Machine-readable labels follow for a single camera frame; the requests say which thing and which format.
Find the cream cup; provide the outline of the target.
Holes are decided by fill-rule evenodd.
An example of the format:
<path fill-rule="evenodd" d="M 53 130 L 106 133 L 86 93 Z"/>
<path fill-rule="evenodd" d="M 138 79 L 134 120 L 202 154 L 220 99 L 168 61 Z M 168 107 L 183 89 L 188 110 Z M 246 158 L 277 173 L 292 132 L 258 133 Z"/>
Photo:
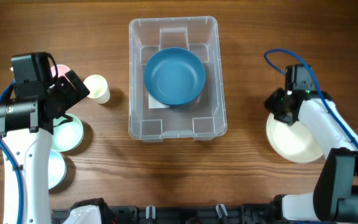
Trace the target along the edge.
<path fill-rule="evenodd" d="M 110 99 L 108 83 L 101 75 L 90 75 L 84 81 L 84 85 L 89 90 L 87 96 L 97 104 L 105 104 Z"/>

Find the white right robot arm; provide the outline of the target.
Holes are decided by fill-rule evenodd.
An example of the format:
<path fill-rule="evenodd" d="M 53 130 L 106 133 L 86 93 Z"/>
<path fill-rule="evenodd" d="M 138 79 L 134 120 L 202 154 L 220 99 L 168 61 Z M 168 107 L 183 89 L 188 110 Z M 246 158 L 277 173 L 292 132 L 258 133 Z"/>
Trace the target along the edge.
<path fill-rule="evenodd" d="M 275 197 L 276 219 L 358 223 L 358 136 L 341 118 L 332 98 L 316 90 L 279 88 L 264 102 L 271 117 L 302 124 L 326 161 L 312 193 Z"/>

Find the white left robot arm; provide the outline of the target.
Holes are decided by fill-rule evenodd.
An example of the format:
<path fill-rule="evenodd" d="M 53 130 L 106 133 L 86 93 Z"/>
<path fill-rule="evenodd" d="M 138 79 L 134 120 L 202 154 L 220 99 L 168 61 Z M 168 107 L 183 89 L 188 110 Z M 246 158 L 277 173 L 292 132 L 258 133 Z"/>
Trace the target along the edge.
<path fill-rule="evenodd" d="M 51 223 L 48 160 L 53 122 L 89 93 L 70 70 L 45 80 L 16 77 L 1 94 L 4 223 Z"/>

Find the pink cup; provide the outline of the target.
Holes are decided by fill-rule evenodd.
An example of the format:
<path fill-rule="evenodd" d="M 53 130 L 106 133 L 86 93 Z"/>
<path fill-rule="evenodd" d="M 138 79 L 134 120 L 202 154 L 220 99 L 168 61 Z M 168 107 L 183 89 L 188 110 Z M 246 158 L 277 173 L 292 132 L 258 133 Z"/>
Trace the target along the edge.
<path fill-rule="evenodd" d="M 60 64 L 57 65 L 57 68 L 55 68 L 55 66 L 52 66 L 50 69 L 51 69 L 52 77 L 55 77 L 56 74 L 58 74 L 58 76 L 61 77 L 70 71 L 69 67 L 67 67 L 66 65 L 60 65 Z"/>

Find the cream plate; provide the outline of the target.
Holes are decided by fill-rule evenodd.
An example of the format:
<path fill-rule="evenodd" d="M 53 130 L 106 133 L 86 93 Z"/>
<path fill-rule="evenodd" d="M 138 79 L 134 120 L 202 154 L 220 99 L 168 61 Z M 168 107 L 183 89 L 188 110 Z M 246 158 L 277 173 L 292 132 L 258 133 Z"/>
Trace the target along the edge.
<path fill-rule="evenodd" d="M 270 113 L 266 122 L 267 139 L 274 151 L 284 159 L 295 163 L 309 163 L 323 155 L 316 139 L 299 121 L 289 126 Z"/>

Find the blue plate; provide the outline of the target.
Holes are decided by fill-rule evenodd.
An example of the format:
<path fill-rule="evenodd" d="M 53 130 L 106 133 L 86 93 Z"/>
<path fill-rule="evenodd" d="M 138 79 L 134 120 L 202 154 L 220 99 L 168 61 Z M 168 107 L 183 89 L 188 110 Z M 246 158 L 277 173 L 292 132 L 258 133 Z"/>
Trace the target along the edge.
<path fill-rule="evenodd" d="M 143 81 L 153 99 L 166 105 L 181 106 L 201 94 L 206 83 L 206 70 L 194 53 L 172 47 L 151 56 L 144 68 Z"/>

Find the light blue bowl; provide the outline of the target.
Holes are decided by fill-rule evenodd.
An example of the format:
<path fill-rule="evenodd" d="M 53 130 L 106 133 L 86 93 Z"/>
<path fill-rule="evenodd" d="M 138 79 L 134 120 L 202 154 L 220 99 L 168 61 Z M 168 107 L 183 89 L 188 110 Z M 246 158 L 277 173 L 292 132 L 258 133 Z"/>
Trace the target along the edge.
<path fill-rule="evenodd" d="M 57 151 L 50 151 L 48 159 L 48 189 L 59 185 L 65 178 L 67 166 L 63 156 Z"/>

